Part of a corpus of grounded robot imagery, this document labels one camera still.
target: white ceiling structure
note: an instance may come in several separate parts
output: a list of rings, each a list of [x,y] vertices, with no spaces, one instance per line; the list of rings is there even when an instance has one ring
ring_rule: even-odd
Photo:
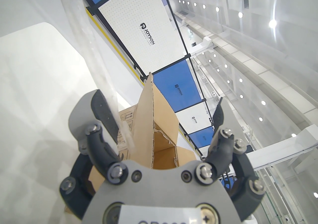
[[[212,32],[209,37],[218,46],[215,48],[216,58],[230,63],[228,65],[234,71],[227,75],[225,73],[221,81],[222,74],[216,73],[211,62],[206,60],[208,57],[214,58],[213,54],[197,59],[220,87],[224,84],[224,93],[227,90],[229,94],[238,94],[246,90],[244,83],[240,85],[231,80],[237,79],[235,69],[245,75],[244,82],[249,80],[255,85],[250,85],[253,92],[245,91],[244,99],[240,100],[236,95],[232,102],[242,118],[255,128],[256,133],[259,132],[258,139],[262,145],[288,137],[292,131],[297,131],[295,125],[301,130],[310,123],[318,123],[318,0],[169,1],[178,16],[181,13],[188,19],[185,22],[189,26],[199,25]],[[269,26],[271,20],[276,21],[275,28]],[[266,99],[264,108],[268,113],[264,114],[261,123],[255,119],[259,117],[255,111],[263,109],[258,101],[260,97]],[[259,105],[250,109],[251,105],[257,105],[253,99]],[[279,116],[279,112],[275,111],[277,107],[287,115],[280,116],[286,128],[290,126],[284,130],[281,138],[278,135],[276,138],[268,136],[270,132],[279,133],[279,127],[284,124],[273,119]],[[286,181],[288,192],[298,202],[304,223],[309,224],[317,223],[318,218],[318,199],[314,196],[318,192],[318,181],[317,175],[313,173],[317,171],[318,163],[312,157],[314,155],[299,156],[277,166]]]
[[[222,33],[318,101],[318,0],[248,0],[245,5],[244,0],[182,1],[176,11],[183,10],[197,24]],[[275,29],[269,27],[272,19],[277,21]]]

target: transparent plastic film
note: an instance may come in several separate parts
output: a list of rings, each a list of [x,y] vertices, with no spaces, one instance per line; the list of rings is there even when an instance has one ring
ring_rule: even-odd
[[[133,153],[134,142],[132,134],[128,124],[120,120],[116,90],[100,55],[92,26],[85,12],[83,0],[61,0],[61,2],[77,42],[75,49],[84,58],[96,86],[102,91],[106,98],[124,141],[127,143],[128,149]]]

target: white wall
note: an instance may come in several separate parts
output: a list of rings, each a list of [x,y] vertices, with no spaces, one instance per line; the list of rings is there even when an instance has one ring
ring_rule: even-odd
[[[60,182],[78,156],[68,116],[96,85],[50,24],[0,38],[0,223],[58,223]]]

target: ceiling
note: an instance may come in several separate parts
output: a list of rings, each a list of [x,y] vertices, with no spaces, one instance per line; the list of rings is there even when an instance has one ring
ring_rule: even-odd
[[[169,1],[176,12],[185,11],[318,101],[318,0]],[[269,27],[272,19],[275,29]]]

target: white label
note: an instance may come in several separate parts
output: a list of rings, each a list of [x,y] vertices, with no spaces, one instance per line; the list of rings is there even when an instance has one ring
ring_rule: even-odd
[[[199,208],[122,205],[118,224],[201,224]]]

